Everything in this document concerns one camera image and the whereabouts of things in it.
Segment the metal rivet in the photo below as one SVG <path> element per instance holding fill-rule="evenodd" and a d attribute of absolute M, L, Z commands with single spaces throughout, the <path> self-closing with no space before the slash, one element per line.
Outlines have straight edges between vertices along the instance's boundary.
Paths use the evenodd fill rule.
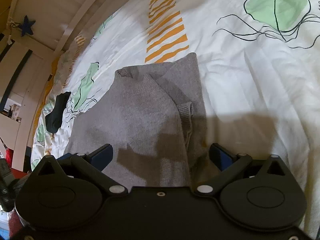
<path fill-rule="evenodd" d="M 200 193 L 210 193 L 213 191 L 213 188 L 209 185 L 201 185 L 199 187 L 197 187 L 197 191 L 199 191 Z"/>
<path fill-rule="evenodd" d="M 125 191 L 125 188 L 121 185 L 114 185 L 109 188 L 109 191 L 115 194 L 120 194 Z"/>

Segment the knit fabric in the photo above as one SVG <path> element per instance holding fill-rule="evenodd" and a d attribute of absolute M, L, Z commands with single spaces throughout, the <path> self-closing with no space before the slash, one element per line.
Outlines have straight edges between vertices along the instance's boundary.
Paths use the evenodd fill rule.
<path fill-rule="evenodd" d="M 103 173 L 132 186 L 187 186 L 207 159 L 206 120 L 195 53 L 175 62 L 117 70 L 109 91 L 79 115 L 65 153 L 114 149 Z"/>

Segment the orange stripe pattern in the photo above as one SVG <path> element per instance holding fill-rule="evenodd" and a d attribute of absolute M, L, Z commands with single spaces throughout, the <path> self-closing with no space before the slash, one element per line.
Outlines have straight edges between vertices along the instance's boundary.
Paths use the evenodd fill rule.
<path fill-rule="evenodd" d="M 180 11 L 173 11 L 176 1 L 151 0 L 149 5 L 147 44 L 152 43 L 147 47 L 145 63 L 161 63 L 189 49 Z"/>

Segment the bedsheet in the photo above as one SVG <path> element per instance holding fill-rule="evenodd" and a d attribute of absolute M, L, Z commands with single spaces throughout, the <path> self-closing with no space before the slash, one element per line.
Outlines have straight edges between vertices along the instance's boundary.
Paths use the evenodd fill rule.
<path fill-rule="evenodd" d="M 130 0 L 61 56 L 34 137 L 31 162 L 63 155 L 77 114 L 90 109 L 124 66 L 197 54 L 209 147 L 253 158 L 277 154 L 308 200 L 301 227 L 320 224 L 320 1 Z M 62 127 L 46 131 L 55 97 L 71 91 Z"/>

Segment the star ornament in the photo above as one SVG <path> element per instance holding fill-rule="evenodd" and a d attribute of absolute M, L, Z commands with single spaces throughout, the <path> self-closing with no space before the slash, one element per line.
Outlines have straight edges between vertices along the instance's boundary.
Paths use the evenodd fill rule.
<path fill-rule="evenodd" d="M 33 31 L 31 30 L 31 26 L 35 23 L 36 21 L 29 21 L 28 16 L 26 15 L 23 19 L 23 24 L 19 24 L 18 28 L 22 30 L 21 32 L 21 37 L 23 37 L 26 33 L 33 35 Z"/>

